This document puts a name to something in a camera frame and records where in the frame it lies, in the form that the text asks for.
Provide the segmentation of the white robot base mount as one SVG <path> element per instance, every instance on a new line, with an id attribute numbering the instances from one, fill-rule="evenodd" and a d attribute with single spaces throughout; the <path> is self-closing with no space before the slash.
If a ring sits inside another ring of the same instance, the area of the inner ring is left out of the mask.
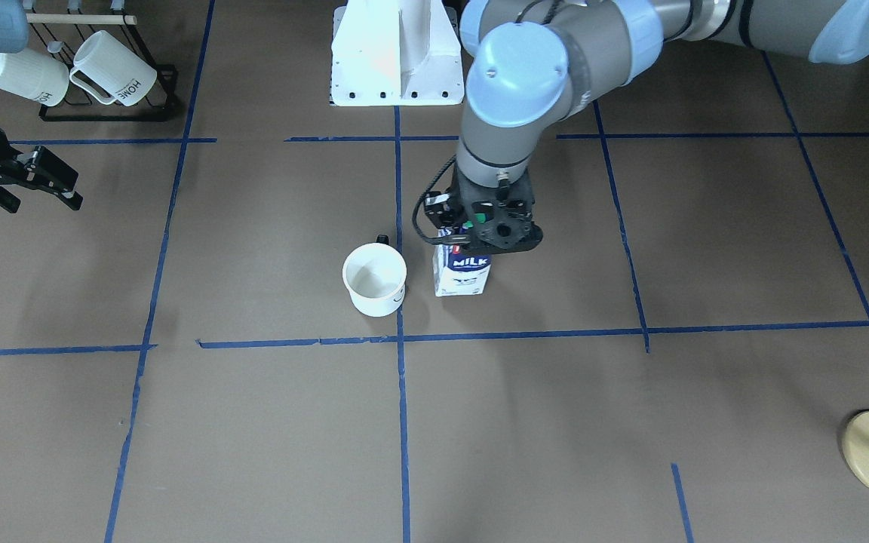
<path id="1" fill-rule="evenodd" d="M 465 96 L 459 15 L 444 1 L 349 1 L 333 13 L 335 106 L 454 106 Z"/>

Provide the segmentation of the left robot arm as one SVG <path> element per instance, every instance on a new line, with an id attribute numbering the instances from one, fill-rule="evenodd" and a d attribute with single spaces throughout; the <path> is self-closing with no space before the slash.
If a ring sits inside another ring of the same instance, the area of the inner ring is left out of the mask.
<path id="1" fill-rule="evenodd" d="M 469 1 L 459 34 L 473 62 L 452 181 L 414 210 L 438 228 L 425 243 L 492 255 L 544 237 L 528 172 L 542 132 L 631 83 L 666 42 L 854 64 L 869 56 L 869 1 Z"/>

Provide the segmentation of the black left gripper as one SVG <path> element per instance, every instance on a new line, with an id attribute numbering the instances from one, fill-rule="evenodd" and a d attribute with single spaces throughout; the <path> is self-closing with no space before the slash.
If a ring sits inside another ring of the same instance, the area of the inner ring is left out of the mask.
<path id="1" fill-rule="evenodd" d="M 529 227 L 533 223 L 535 197 L 528 171 L 517 179 L 487 188 L 474 183 L 462 170 L 453 172 L 459 197 L 452 192 L 430 190 L 424 194 L 424 214 L 439 231 L 459 229 L 459 203 L 474 225 L 485 227 Z M 476 247 L 479 240 L 468 233 L 448 234 L 434 239 L 435 244 L 454 245 L 461 250 Z"/>

